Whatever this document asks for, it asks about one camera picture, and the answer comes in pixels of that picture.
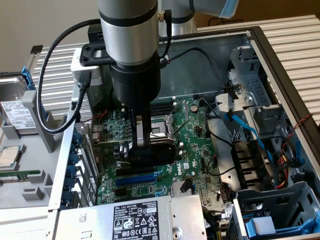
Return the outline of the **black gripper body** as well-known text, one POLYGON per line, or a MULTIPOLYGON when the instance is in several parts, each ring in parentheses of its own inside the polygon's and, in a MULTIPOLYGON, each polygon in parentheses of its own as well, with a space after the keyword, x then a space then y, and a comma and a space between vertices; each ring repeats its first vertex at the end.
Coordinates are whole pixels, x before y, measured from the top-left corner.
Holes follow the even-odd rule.
POLYGON ((133 66, 111 65, 110 73, 116 98, 135 115, 147 115, 151 101, 161 88, 161 67, 157 52, 146 62, 133 66))

